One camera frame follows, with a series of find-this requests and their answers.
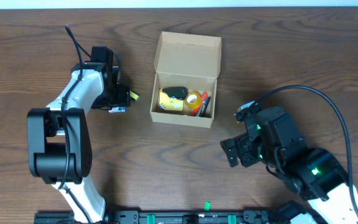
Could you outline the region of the white blue staples box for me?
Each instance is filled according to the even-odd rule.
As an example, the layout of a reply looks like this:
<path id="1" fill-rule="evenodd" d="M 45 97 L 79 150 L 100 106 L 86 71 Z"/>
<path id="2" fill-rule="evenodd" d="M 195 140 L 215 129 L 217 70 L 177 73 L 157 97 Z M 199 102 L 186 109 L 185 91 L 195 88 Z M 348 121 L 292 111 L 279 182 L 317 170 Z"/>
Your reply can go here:
<path id="1" fill-rule="evenodd" d="M 126 111 L 125 107 L 113 107 L 110 110 L 108 110 L 109 113 L 124 113 Z"/>

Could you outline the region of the yellow highlighter marker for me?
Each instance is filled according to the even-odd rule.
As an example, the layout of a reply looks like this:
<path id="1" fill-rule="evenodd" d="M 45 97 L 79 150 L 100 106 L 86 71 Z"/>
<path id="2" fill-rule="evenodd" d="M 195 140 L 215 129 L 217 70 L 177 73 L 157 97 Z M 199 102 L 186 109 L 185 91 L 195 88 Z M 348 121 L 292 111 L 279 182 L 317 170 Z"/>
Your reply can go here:
<path id="1" fill-rule="evenodd" d="M 137 101 L 140 98 L 140 96 L 132 90 L 130 91 L 130 96 L 134 101 Z"/>

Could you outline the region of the red black stapler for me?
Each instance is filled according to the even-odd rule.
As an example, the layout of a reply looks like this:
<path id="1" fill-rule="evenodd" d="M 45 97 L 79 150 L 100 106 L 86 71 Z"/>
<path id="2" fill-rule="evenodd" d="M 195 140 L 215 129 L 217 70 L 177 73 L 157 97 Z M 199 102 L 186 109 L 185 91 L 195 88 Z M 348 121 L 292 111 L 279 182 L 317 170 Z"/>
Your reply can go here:
<path id="1" fill-rule="evenodd" d="M 210 96 L 208 95 L 207 92 L 204 92 L 202 95 L 201 95 L 201 100 L 202 100 L 202 104 L 201 106 L 195 108 L 193 111 L 192 111 L 192 116 L 196 116 L 196 117 L 203 117 L 205 112 L 206 112 L 206 109 L 208 107 L 208 104 L 209 104 L 209 101 L 210 101 Z"/>

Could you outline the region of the yellow sticky notes pad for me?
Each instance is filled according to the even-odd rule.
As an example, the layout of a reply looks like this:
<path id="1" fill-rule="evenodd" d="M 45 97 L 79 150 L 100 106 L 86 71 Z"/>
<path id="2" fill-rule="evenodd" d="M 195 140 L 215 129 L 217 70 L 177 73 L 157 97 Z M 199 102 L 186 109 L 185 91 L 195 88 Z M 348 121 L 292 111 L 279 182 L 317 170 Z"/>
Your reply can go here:
<path id="1" fill-rule="evenodd" d="M 184 102 L 168 96 L 162 89 L 159 89 L 158 105 L 165 111 L 183 111 Z"/>

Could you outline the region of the yellow tape roll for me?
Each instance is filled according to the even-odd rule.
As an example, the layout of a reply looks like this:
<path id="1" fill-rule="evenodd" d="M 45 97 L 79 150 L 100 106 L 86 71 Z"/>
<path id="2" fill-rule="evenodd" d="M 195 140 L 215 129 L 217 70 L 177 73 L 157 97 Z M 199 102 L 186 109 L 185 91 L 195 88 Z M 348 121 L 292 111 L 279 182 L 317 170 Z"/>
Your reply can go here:
<path id="1" fill-rule="evenodd" d="M 202 104 L 201 95 L 197 91 L 192 91 L 185 99 L 185 104 L 189 109 L 196 109 Z"/>

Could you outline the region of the black round tape dispenser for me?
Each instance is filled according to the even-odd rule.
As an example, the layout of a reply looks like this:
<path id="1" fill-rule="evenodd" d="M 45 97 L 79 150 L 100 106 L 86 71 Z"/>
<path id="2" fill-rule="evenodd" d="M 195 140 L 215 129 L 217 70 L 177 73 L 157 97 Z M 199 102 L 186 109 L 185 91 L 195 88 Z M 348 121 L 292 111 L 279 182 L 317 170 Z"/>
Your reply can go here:
<path id="1" fill-rule="evenodd" d="M 172 86 L 162 88 L 162 92 L 166 93 L 170 98 L 184 100 L 188 96 L 188 89 L 183 86 Z"/>

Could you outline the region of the brown cardboard box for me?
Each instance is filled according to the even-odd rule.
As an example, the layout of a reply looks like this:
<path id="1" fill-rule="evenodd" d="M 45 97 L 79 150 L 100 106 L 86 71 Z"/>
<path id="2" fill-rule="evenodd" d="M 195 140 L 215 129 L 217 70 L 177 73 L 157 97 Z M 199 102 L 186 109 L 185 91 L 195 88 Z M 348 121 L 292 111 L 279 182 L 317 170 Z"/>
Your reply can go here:
<path id="1" fill-rule="evenodd" d="M 214 107 L 218 76 L 221 69 L 222 38 L 162 32 L 155 54 L 155 80 L 150 104 L 152 121 L 210 128 L 214 120 Z M 165 111 L 158 105 L 159 89 L 183 86 L 188 94 L 207 92 L 210 101 L 203 117 L 192 116 L 183 100 L 183 111 Z"/>

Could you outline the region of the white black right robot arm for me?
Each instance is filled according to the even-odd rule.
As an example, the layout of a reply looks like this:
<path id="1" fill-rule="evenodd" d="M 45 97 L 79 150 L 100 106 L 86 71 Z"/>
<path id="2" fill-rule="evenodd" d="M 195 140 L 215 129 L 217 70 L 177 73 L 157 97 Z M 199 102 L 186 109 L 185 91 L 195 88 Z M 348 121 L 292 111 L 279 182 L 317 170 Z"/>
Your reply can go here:
<path id="1" fill-rule="evenodd" d="M 308 147 L 296 125 L 255 124 L 220 145 L 231 167 L 265 164 L 328 223 L 358 223 L 358 193 L 350 170 L 328 150 Z"/>

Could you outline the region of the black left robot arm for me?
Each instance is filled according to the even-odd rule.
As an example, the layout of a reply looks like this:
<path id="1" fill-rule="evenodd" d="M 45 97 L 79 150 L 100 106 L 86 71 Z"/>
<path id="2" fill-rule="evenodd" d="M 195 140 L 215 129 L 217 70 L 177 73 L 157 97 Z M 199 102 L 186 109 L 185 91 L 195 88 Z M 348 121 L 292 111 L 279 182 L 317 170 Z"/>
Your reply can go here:
<path id="1" fill-rule="evenodd" d="M 30 173 L 58 190 L 69 212 L 39 212 L 34 223 L 113 223 L 106 200 L 90 176 L 93 152 L 86 115 L 91 109 L 130 105 L 129 89 L 117 82 L 119 67 L 100 60 L 79 63 L 61 94 L 27 114 Z"/>

